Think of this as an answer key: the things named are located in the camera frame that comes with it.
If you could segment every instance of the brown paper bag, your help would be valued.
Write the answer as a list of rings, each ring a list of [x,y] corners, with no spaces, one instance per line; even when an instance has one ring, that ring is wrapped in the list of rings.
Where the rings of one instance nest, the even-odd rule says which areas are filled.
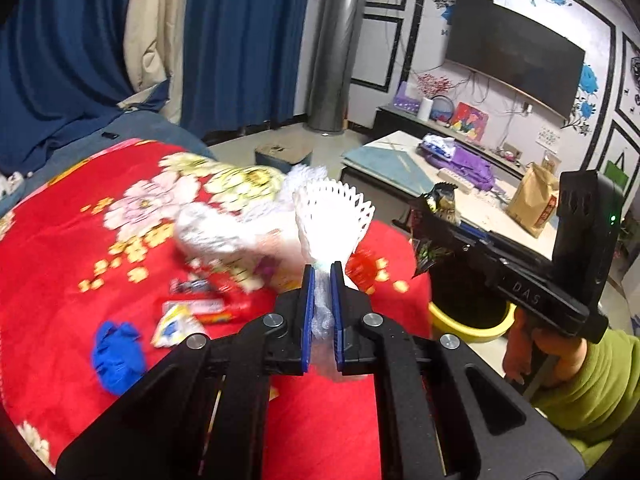
[[[538,238],[558,206],[559,189],[558,178],[534,162],[522,178],[506,213]]]

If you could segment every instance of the blue curtain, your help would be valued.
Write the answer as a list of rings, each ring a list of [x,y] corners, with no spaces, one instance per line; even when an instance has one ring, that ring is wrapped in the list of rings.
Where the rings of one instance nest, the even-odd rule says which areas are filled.
[[[0,171],[42,167],[107,125],[134,93],[122,56],[129,0],[20,0],[0,29]]]
[[[187,0],[181,125],[203,137],[293,116],[306,0]]]

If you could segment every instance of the beige curtain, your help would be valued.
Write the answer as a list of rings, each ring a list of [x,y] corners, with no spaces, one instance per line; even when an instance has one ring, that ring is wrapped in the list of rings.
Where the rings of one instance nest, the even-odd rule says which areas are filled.
[[[169,100],[161,110],[180,121],[182,46],[186,0],[129,0],[124,33],[124,61],[136,94],[120,107],[144,101],[158,83],[170,77]]]

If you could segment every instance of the pink flower pattern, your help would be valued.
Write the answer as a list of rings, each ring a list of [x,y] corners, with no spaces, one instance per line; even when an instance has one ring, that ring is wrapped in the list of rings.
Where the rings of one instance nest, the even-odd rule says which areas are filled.
[[[118,241],[144,236],[162,223],[175,219],[180,206],[193,202],[200,182],[193,175],[178,177],[175,171],[165,171],[151,180],[140,180],[124,192],[124,198],[112,203],[104,215],[107,229],[120,229]]]

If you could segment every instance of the flat screen tv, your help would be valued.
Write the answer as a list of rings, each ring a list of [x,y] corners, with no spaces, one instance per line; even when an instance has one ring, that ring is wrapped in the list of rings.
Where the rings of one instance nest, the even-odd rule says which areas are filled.
[[[445,58],[502,81],[568,119],[584,50],[492,0],[456,0]]]

